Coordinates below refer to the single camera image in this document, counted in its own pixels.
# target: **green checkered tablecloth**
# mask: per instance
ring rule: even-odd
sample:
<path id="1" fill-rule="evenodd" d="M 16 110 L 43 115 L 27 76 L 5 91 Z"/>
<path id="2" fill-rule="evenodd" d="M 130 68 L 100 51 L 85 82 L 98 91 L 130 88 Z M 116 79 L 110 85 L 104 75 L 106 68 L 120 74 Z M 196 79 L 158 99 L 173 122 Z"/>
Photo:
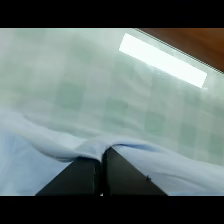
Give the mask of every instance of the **green checkered tablecloth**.
<path id="1" fill-rule="evenodd" d="M 203 88 L 119 51 L 125 33 L 208 73 Z M 110 133 L 224 165 L 224 75 L 135 29 L 0 29 L 0 107 L 80 137 Z"/>

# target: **wooden surface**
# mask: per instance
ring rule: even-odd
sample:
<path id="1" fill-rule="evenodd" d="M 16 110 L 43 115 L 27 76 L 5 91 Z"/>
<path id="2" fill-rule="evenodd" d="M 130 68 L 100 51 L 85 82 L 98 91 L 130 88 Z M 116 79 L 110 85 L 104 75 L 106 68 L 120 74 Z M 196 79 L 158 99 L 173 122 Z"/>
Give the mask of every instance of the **wooden surface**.
<path id="1" fill-rule="evenodd" d="M 224 72 L 224 28 L 139 28 Z"/>

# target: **light blue cloth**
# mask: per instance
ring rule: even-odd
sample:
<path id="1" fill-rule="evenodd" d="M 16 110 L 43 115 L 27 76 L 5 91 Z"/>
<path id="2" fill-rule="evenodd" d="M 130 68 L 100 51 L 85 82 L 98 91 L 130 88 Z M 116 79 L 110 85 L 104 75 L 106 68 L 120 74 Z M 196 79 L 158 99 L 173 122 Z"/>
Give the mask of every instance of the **light blue cloth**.
<path id="1" fill-rule="evenodd" d="M 67 160 L 61 162 L 38 151 L 37 141 L 37 148 L 28 141 L 0 130 L 0 195 L 35 195 L 77 155 L 101 160 L 110 146 L 168 195 L 224 195 L 224 167 L 194 161 L 146 142 L 114 136 L 86 141 L 74 137 L 69 154 L 64 146 L 55 153 L 53 148 L 44 152 L 47 147 L 39 143 L 43 153 Z"/>

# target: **white cloth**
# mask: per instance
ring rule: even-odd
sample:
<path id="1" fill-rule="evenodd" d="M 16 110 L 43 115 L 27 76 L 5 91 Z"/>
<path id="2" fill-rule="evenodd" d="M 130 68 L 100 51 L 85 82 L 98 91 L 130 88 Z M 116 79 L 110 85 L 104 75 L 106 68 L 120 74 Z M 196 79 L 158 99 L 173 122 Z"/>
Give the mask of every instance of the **white cloth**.
<path id="1" fill-rule="evenodd" d="M 77 156 L 101 160 L 110 146 L 168 195 L 224 195 L 224 167 L 157 145 L 115 136 L 79 139 L 11 112 L 0 113 L 0 127 L 1 195 L 35 195 Z"/>

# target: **bright white rectangle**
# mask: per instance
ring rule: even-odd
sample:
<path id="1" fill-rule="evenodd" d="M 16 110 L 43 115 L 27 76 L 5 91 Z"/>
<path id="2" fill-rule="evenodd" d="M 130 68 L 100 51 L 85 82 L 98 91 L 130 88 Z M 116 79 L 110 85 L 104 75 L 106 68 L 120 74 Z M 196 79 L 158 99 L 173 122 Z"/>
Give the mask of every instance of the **bright white rectangle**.
<path id="1" fill-rule="evenodd" d="M 199 88 L 203 86 L 207 76 L 207 73 L 198 68 L 195 68 L 127 33 L 124 35 L 119 51 Z"/>

